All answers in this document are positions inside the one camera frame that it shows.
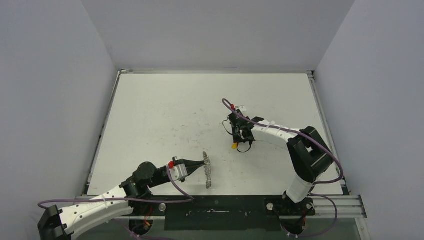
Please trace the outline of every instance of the metal bolt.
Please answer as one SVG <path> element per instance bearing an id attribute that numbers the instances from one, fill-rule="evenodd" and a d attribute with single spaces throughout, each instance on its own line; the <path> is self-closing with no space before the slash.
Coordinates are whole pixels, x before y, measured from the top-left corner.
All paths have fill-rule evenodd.
<path id="1" fill-rule="evenodd" d="M 167 205 L 165 203 L 159 204 L 159 211 L 163 212 L 167 209 Z"/>
<path id="2" fill-rule="evenodd" d="M 272 203 L 268 203 L 268 204 L 266 205 L 266 209 L 268 209 L 269 211 L 272 211 L 272 210 L 274 209 L 274 204 L 272 204 Z"/>

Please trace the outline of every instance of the table surface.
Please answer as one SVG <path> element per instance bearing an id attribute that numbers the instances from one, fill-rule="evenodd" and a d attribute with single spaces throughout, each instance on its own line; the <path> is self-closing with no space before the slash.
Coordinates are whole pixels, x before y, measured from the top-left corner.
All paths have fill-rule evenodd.
<path id="1" fill-rule="evenodd" d="M 328 143 L 306 74 L 168 73 L 122 74 L 94 162 L 88 195 L 100 195 L 125 181 L 143 162 L 158 168 L 177 156 L 212 168 L 206 189 L 203 169 L 178 182 L 191 195 L 281 195 L 295 171 L 288 151 L 254 142 L 247 153 L 233 150 L 222 121 L 230 113 L 221 100 L 244 105 L 250 117 L 290 128 L 315 127 Z M 248 146 L 240 145 L 240 150 Z M 319 178 L 338 176 L 334 164 Z M 179 195 L 171 185 L 154 195 Z M 316 194 L 343 194 L 340 183 L 320 184 Z"/>

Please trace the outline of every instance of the gray wall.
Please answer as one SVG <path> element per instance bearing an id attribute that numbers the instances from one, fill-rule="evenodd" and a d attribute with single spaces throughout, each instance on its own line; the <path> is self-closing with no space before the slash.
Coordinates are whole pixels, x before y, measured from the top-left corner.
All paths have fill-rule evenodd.
<path id="1" fill-rule="evenodd" d="M 423 239 L 424 1 L 356 0 L 315 78 L 373 239 Z"/>
<path id="2" fill-rule="evenodd" d="M 81 194 L 116 70 L 79 0 L 0 1 L 0 239 Z"/>
<path id="3" fill-rule="evenodd" d="M 313 70 L 354 0 L 82 0 L 123 68 Z"/>

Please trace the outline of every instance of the white arm segment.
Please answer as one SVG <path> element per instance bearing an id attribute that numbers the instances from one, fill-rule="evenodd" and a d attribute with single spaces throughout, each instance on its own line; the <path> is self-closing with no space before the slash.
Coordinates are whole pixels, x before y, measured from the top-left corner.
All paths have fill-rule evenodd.
<path id="1" fill-rule="evenodd" d="M 123 188 L 119 186 L 103 194 L 105 199 L 125 198 L 127 195 Z M 92 200 L 103 199 L 102 195 L 92 198 Z M 77 239 L 86 231 L 99 226 L 114 218 L 128 215 L 133 212 L 133 208 L 128 205 L 128 201 L 102 201 L 91 203 L 79 203 L 73 206 L 61 208 L 60 214 L 62 224 L 66 224 L 66 234 L 72 234 L 72 239 Z"/>
<path id="2" fill-rule="evenodd" d="M 296 129 L 296 128 L 288 128 L 288 127 L 276 125 L 273 123 L 271 124 L 271 122 L 267 120 L 260 121 L 259 123 L 263 125 L 267 125 L 267 126 L 271 125 L 271 126 L 276 126 L 278 128 L 282 127 L 285 129 L 291 129 L 298 132 L 300 131 L 300 129 Z M 251 131 L 256 141 L 270 143 L 286 150 L 288 150 L 287 142 L 289 141 L 289 139 L 297 136 L 297 134 L 295 133 L 286 132 L 283 130 L 278 130 L 278 129 L 270 128 L 270 127 L 257 126 L 257 125 L 255 125 Z M 303 199 L 305 199 L 308 196 L 312 186 L 313 186 L 312 183 L 304 181 L 302 178 L 300 178 L 296 174 L 293 182 L 291 183 L 290 187 L 287 189 L 286 194 L 296 204 L 301 202 Z"/>

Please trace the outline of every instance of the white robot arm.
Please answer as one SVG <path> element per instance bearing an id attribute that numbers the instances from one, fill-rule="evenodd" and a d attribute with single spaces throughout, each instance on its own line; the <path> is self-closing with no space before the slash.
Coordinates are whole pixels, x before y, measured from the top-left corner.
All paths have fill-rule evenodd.
<path id="1" fill-rule="evenodd" d="M 186 177 L 204 165 L 204 161 L 178 160 L 174 157 L 168 165 L 156 168 L 147 161 L 140 164 L 126 181 L 104 194 L 85 201 L 85 203 L 62 208 L 53 205 L 47 208 L 42 204 L 53 202 L 53 200 L 41 202 L 38 205 L 44 208 L 45 212 L 37 225 L 40 238 L 41 240 L 77 239 L 81 234 L 100 224 L 132 214 L 134 209 L 140 207 L 140 204 L 134 204 L 134 201 L 169 203 L 166 200 L 149 200 L 148 198 L 152 196 L 150 188 L 169 183 L 171 182 L 170 178 L 173 181 L 184 182 Z M 192 199 L 171 202 L 191 201 Z"/>
<path id="2" fill-rule="evenodd" d="M 309 139 L 297 134 L 309 136 L 328 150 L 317 130 L 310 126 L 305 129 L 288 128 L 261 117 L 250 119 L 244 106 L 232 105 L 231 108 L 233 113 L 228 119 L 232 132 L 229 134 L 232 135 L 234 144 L 238 147 L 240 143 L 252 145 L 254 141 L 261 141 L 288 150 L 296 176 L 283 197 L 288 197 L 294 204 L 303 201 L 311 192 L 317 178 L 333 163 L 330 155 Z"/>

